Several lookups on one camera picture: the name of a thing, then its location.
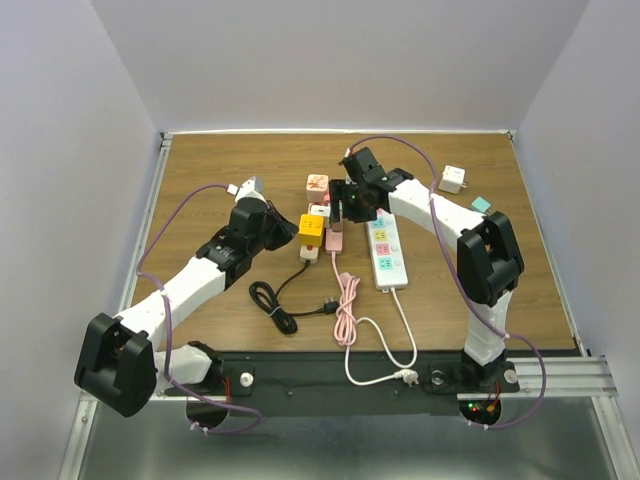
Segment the teal plug adapter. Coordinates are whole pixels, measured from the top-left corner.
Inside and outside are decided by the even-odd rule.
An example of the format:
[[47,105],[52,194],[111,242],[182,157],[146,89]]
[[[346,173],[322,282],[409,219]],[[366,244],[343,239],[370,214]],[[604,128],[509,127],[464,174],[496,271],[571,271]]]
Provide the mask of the teal plug adapter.
[[471,203],[471,209],[481,214],[489,214],[491,212],[491,203],[483,197],[478,196]]

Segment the white power strip pastel sockets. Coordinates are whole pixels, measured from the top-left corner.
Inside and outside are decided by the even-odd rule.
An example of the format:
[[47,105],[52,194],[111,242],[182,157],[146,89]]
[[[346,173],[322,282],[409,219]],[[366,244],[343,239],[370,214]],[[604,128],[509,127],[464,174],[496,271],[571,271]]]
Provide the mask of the white power strip pastel sockets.
[[409,280],[395,216],[378,209],[376,218],[365,226],[376,288],[386,292],[407,287]]

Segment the white cube adapter cartoon print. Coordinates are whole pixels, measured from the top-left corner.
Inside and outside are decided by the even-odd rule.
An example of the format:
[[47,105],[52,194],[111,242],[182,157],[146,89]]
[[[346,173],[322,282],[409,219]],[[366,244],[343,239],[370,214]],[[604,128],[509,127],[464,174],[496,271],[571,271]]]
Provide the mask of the white cube adapter cartoon print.
[[457,195],[466,187],[466,170],[461,167],[446,165],[439,181],[439,190]]

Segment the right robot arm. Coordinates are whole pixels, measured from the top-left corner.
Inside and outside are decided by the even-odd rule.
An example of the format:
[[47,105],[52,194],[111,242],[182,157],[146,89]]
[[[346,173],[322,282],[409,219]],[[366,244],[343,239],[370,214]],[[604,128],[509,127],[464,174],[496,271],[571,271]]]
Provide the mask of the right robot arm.
[[435,235],[469,311],[460,378],[484,389],[505,365],[507,311],[524,272],[509,218],[462,207],[403,169],[385,171],[367,147],[348,148],[340,164],[347,178],[329,181],[331,223],[375,221],[385,212]]

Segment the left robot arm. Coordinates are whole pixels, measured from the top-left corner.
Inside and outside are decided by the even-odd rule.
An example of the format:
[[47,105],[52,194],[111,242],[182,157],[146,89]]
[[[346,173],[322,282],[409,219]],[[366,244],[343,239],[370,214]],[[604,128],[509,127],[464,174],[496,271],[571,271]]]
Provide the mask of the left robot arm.
[[159,346],[170,345],[174,327],[228,290],[258,253],[285,246],[297,232],[271,202],[238,200],[228,224],[171,280],[116,316],[101,313],[88,323],[75,384],[124,417],[139,412],[153,394],[181,384],[215,392],[223,371],[212,348],[201,342],[176,350]]

